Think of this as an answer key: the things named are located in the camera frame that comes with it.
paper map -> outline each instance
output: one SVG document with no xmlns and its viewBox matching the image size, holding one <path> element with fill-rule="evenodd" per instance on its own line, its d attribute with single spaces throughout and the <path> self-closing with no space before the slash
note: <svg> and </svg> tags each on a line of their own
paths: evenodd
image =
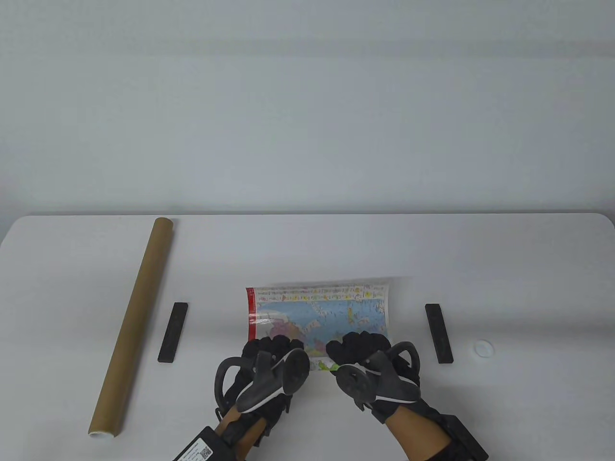
<svg viewBox="0 0 615 461">
<path fill-rule="evenodd" d="M 248 288 L 250 339 L 278 334 L 303 341 L 313 369 L 330 369 L 325 346 L 351 331 L 388 337 L 389 285 Z"/>
</svg>

finger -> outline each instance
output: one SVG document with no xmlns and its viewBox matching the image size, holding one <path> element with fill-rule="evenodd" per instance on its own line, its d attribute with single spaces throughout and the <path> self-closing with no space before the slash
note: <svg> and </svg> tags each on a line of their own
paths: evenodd
<svg viewBox="0 0 615 461">
<path fill-rule="evenodd" d="M 298 339 L 292 340 L 288 346 L 290 347 L 291 350 L 293 350 L 293 349 L 305 349 L 305 345 L 301 341 L 299 341 Z"/>
<path fill-rule="evenodd" d="M 264 350 L 267 352 L 272 352 L 272 348 L 273 348 L 273 343 L 270 337 L 264 337 L 261 339 L 260 343 L 258 344 L 258 349 L 259 350 Z"/>
<path fill-rule="evenodd" d="M 339 341 L 329 341 L 325 346 L 327 355 L 338 365 L 354 363 L 352 354 L 349 353 Z"/>
<path fill-rule="evenodd" d="M 385 335 L 380 333 L 372 333 L 370 337 L 371 343 L 375 350 L 387 351 L 391 348 L 391 343 Z"/>
<path fill-rule="evenodd" d="M 279 334 L 271 342 L 276 354 L 282 356 L 289 351 L 290 339 L 287 336 Z"/>
<path fill-rule="evenodd" d="M 259 339 L 252 339 L 251 341 L 245 343 L 241 356 L 249 358 L 256 357 L 256 354 L 258 353 L 259 343 Z"/>
<path fill-rule="evenodd" d="M 342 344 L 346 345 L 348 343 L 356 343 L 359 339 L 359 334 L 356 331 L 351 331 L 350 333 L 346 333 L 342 337 Z"/>
</svg>

forearm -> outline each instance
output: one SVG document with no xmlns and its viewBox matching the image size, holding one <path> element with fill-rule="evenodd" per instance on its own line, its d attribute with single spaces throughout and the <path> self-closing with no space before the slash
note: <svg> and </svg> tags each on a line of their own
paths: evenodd
<svg viewBox="0 0 615 461">
<path fill-rule="evenodd" d="M 220 421 L 218 427 L 216 427 L 215 433 L 219 436 L 222 435 L 224 429 L 226 429 L 229 423 L 236 421 L 240 416 L 241 413 L 239 413 L 235 407 L 232 407 L 222 418 L 222 421 Z M 266 426 L 267 422 L 263 418 L 259 419 L 256 424 L 248 429 L 245 435 L 241 437 L 241 439 L 234 445 L 233 449 L 235 451 L 237 461 L 245 460 L 245 457 L 248 456 L 248 452 L 264 432 Z"/>
<path fill-rule="evenodd" d="M 451 438 L 435 422 L 403 406 L 385 424 L 410 461 L 426 461 L 451 443 Z"/>
</svg>

cardboard tube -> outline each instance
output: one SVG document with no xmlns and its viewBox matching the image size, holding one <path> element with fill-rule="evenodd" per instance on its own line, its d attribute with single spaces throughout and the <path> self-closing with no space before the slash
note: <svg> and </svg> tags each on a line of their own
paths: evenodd
<svg viewBox="0 0 615 461">
<path fill-rule="evenodd" d="M 122 430 L 128 396 L 137 371 L 149 314 L 156 301 L 173 237 L 173 221 L 157 218 L 130 295 L 122 327 L 100 390 L 88 434 L 115 437 Z"/>
</svg>

hand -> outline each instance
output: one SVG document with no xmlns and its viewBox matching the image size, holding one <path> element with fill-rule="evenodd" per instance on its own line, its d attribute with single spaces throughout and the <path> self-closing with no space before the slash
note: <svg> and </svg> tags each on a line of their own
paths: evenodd
<svg viewBox="0 0 615 461">
<path fill-rule="evenodd" d="M 278 335 L 274 339 L 265 337 L 262 339 L 253 339 L 252 341 L 248 341 L 244 346 L 241 357 L 252 359 L 257 356 L 258 352 L 265 351 L 272 355 L 272 365 L 274 365 L 293 349 L 304 349 L 304 345 L 297 339 L 291 341 L 286 336 Z M 226 408 L 231 408 L 235 405 L 237 397 L 250 383 L 252 383 L 254 375 L 255 373 L 252 369 L 239 369 L 239 372 L 235 377 L 235 382 L 224 394 Z M 290 409 L 291 399 L 292 395 L 281 394 L 251 412 L 259 415 L 267 422 L 264 432 L 265 435 L 269 435 L 271 428 L 276 425 L 282 415 L 282 412 L 284 410 L 288 412 Z"/>
<path fill-rule="evenodd" d="M 373 363 L 369 364 L 367 363 L 367 361 L 370 357 L 372 357 L 372 360 L 373 360 L 373 355 L 376 352 L 378 351 L 386 352 L 390 348 L 391 348 L 391 343 L 382 334 L 376 334 L 376 333 L 370 334 L 366 331 L 360 334 L 352 332 L 352 333 L 348 333 L 342 338 L 342 343 L 338 341 L 330 341 L 327 344 L 327 354 L 338 365 L 358 364 L 359 367 L 357 369 L 365 368 L 368 371 L 374 370 L 374 371 L 380 372 L 383 370 L 380 370 L 378 367 L 374 367 Z M 407 362 L 407 360 L 405 360 L 404 358 L 398 355 L 396 357 L 392 357 L 390 361 L 386 357 L 384 358 L 384 361 L 386 363 L 390 363 L 387 366 L 390 368 L 392 365 L 392 369 L 394 370 L 394 373 L 391 372 L 390 375 L 392 375 L 392 379 L 396 382 L 393 382 L 391 384 L 393 386 L 401 385 L 402 387 L 409 389 L 410 393 L 414 393 L 416 395 L 416 398 L 413 400 L 408 400 L 408 403 L 414 403 L 414 401 L 420 398 L 420 392 L 418 390 L 418 387 L 420 385 L 419 376 L 418 376 L 419 363 L 418 363 L 418 355 L 416 353 L 415 353 L 415 359 L 417 363 L 413 363 L 411 366 Z M 379 386 L 379 388 L 383 387 L 381 385 L 382 383 L 379 383 L 378 381 L 383 380 L 384 371 L 383 371 L 382 376 L 380 376 L 380 373 L 372 374 L 369 372 L 367 373 L 367 375 L 370 377 L 370 380 L 373 380 L 375 384 Z M 343 387 L 343 385 L 340 383 L 339 377 L 338 377 L 338 385 L 340 385 L 340 387 L 342 388 L 342 390 L 344 390 L 344 392 L 346 392 L 347 394 L 355 398 L 355 402 L 360 408 L 362 408 L 363 405 L 368 406 L 368 408 L 372 410 L 372 414 L 381 423 L 384 423 L 384 421 L 387 418 L 393 415 L 393 413 L 395 413 L 395 411 L 401 404 L 409 407 L 409 405 L 406 405 L 403 403 L 404 402 L 403 398 L 387 399 L 386 397 L 378 396 L 375 394 L 372 394 L 372 396 L 375 397 L 375 400 L 371 401 L 372 399 L 369 399 L 367 401 L 363 401 L 362 397 L 365 394 L 363 394 L 362 391 L 357 392 L 357 393 L 354 393 L 352 391 L 349 392 L 348 387 L 347 386 Z"/>
</svg>

